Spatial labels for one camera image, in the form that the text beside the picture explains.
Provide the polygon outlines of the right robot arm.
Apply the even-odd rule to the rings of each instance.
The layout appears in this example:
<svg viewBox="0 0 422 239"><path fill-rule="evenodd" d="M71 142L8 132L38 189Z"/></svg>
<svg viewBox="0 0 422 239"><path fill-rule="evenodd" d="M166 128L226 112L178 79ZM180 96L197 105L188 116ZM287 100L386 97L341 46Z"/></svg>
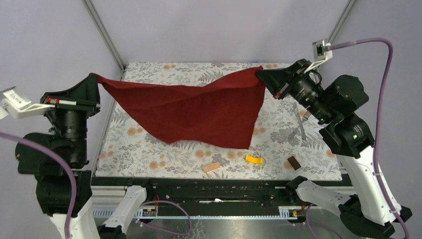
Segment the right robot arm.
<svg viewBox="0 0 422 239"><path fill-rule="evenodd" d="M315 204L340 218L359 237L388 239L394 223L411 216L387 189L380 167L372 157L375 140L368 124L356 110L369 97L357 77L341 75L327 88L311 78L310 62L301 59L284 69L258 70L256 77L275 99L295 99L322 125L319 133L331 152L340 156L355 193L342 194L298 176L286 185L288 203Z"/></svg>

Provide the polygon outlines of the dark red cloth napkin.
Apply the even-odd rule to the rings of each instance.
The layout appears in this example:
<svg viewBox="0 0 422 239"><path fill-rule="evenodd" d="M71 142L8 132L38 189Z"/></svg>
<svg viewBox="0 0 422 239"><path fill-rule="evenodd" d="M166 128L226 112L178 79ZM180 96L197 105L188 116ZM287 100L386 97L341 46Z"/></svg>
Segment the dark red cloth napkin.
<svg viewBox="0 0 422 239"><path fill-rule="evenodd" d="M205 86L132 83L94 74L133 120L165 143L195 140L248 149L265 95L257 70L233 72Z"/></svg>

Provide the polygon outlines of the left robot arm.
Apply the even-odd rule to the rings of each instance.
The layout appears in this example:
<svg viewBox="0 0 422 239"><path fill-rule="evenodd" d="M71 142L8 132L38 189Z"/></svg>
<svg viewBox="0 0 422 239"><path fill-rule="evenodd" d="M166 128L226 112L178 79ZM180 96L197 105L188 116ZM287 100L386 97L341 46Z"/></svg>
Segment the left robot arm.
<svg viewBox="0 0 422 239"><path fill-rule="evenodd" d="M91 171L84 167L87 120L100 111L98 85L103 81L91 73L67 90L45 93L40 105L52 125L50 133L33 132L16 141L17 170L35 177L41 211L63 239L124 239L139 205L154 200L153 189L141 186L107 221L95 223Z"/></svg>

